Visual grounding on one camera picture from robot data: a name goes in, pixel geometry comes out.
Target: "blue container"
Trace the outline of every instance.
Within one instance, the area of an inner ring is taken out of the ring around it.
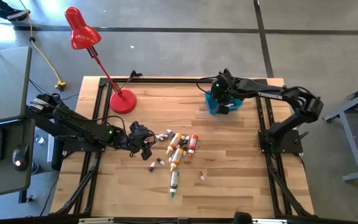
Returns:
[[[218,103],[211,98],[211,94],[209,94],[209,91],[207,93],[205,93],[205,103],[206,103],[206,106],[208,107],[208,111],[210,114],[217,113]],[[240,106],[242,105],[242,101],[237,100],[237,99],[230,100],[228,104],[231,104],[231,103],[234,104],[234,106],[229,107],[229,111],[236,110],[236,109],[240,108]]]

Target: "small bottle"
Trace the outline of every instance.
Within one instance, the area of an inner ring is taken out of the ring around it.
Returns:
[[[179,177],[178,171],[172,172],[171,184],[170,184],[170,189],[169,189],[169,191],[171,192],[171,198],[173,198],[173,196],[175,195],[175,192],[177,191],[178,177]]]
[[[185,157],[186,154],[187,154],[187,147],[184,147],[184,148],[183,148],[183,157]]]
[[[37,143],[37,144],[43,144],[44,143],[44,138],[39,135],[39,134],[35,134],[34,135],[34,141]]]
[[[172,162],[172,158],[173,158],[173,153],[171,153],[171,156],[168,159],[168,162],[171,163]]]
[[[204,177],[203,173],[200,171],[198,174],[200,175],[200,179],[202,181],[205,181],[205,177]]]
[[[162,138],[161,136],[159,136],[158,134],[155,135],[155,138],[160,140],[160,141],[164,141],[164,138]]]
[[[169,152],[173,151],[173,148],[175,148],[177,146],[177,144],[179,143],[180,139],[181,139],[181,134],[177,133],[175,135],[175,137],[173,137],[173,139],[172,139],[171,143],[169,144],[169,146],[167,147],[167,149],[168,149],[167,154]]]
[[[177,145],[177,149],[184,146],[185,145],[185,142],[180,140],[179,144]]]
[[[167,139],[168,135],[167,134],[160,134],[160,137],[163,138],[163,139]]]
[[[189,143],[189,139],[190,139],[190,136],[186,136],[185,144],[188,144],[188,143]]]
[[[153,162],[153,163],[150,165],[149,171],[150,171],[150,172],[153,172],[154,167],[155,167],[155,162]]]
[[[169,130],[169,129],[167,129],[167,131],[168,131],[168,134],[169,134],[169,135],[171,135],[172,137],[175,137],[175,133],[174,133],[173,131],[171,131],[171,130]]]
[[[179,164],[181,155],[183,155],[183,149],[179,148],[175,151],[171,162],[171,172],[176,168]]]
[[[157,162],[158,162],[159,164],[165,166],[165,163],[164,163],[164,161],[163,161],[162,159],[157,158]]]
[[[194,151],[196,150],[196,144],[197,144],[198,136],[193,134],[190,139],[190,145],[189,145],[189,158],[191,159],[193,157]]]

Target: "concrete floor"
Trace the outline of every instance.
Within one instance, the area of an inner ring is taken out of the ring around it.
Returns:
[[[19,1],[6,1],[21,9]],[[64,10],[78,7],[96,27],[165,27],[257,29],[252,0],[26,0],[36,25],[67,26]],[[358,30],[358,0],[259,0],[266,29]],[[72,50],[67,31],[37,31],[37,45],[68,83],[64,96],[77,94],[83,76],[102,75],[85,50]],[[0,19],[0,50],[30,45],[28,31]],[[225,67],[238,77],[266,77],[259,34],[179,32],[101,32],[95,47],[111,75],[211,76]],[[274,77],[303,86],[324,102],[322,116],[358,90],[358,35],[266,35]],[[32,54],[30,78],[53,91],[55,77],[43,58]],[[30,86],[27,101],[37,94]],[[77,97],[67,100],[75,108]],[[358,221],[358,180],[342,181],[357,170],[341,124],[319,120],[304,124],[306,176],[315,213]],[[45,162],[45,147],[36,159]],[[0,218],[39,215],[56,173],[32,178],[36,202],[18,205],[18,193],[0,196]]]

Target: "black robotic arm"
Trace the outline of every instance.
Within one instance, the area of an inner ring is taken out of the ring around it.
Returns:
[[[131,155],[142,150],[143,160],[147,160],[152,155],[150,148],[155,143],[155,139],[153,138],[152,142],[149,139],[154,136],[154,133],[137,121],[131,124],[131,133],[127,134],[124,121],[119,116],[109,117],[121,119],[122,128],[108,123],[92,122],[99,119],[88,119],[72,111],[64,104],[58,94],[37,95],[36,99],[30,103],[29,110],[32,115],[43,119],[53,118],[60,126],[71,131],[70,134],[65,136],[60,135],[60,139],[64,139],[66,142],[76,141],[89,146],[89,148],[99,150],[104,146],[109,146],[115,149],[128,150]]]
[[[211,97],[219,104],[218,113],[227,114],[230,100],[253,97],[286,101],[294,113],[281,123],[273,123],[264,132],[268,147],[278,147],[286,133],[303,124],[316,121],[323,109],[323,102],[303,87],[270,86],[259,84],[248,78],[233,77],[228,69],[219,72],[212,82]]]

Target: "wooden table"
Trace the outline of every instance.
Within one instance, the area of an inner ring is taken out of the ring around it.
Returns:
[[[76,112],[87,118],[93,114],[99,78],[83,79]],[[267,81],[269,85],[283,85],[282,78]],[[210,88],[210,84],[200,86]],[[265,157],[259,152],[259,120],[254,98],[244,100],[239,110],[228,115],[210,115],[204,94],[194,83],[128,83],[126,88],[137,98],[134,111],[122,115],[127,129],[133,121],[138,121],[155,133],[166,133],[168,128],[182,134],[197,134],[197,150],[192,160],[183,158],[178,165],[178,191],[170,198],[169,166],[156,164],[154,172],[149,172],[150,164],[158,157],[168,164],[165,151],[170,140],[153,146],[153,155],[147,161],[140,154],[130,158],[128,151],[108,148],[99,167],[93,217],[232,218],[237,210],[249,212],[254,218],[273,217]],[[285,102],[272,100],[272,106],[276,121],[289,117],[290,108]],[[114,118],[108,122],[122,126]],[[83,152],[75,152],[63,161],[51,212],[62,207],[76,189],[83,157]],[[301,161],[291,154],[282,157],[289,189],[313,213]],[[200,180],[199,171],[205,181]],[[86,204],[87,191],[82,207]],[[282,203],[280,191],[278,196]]]

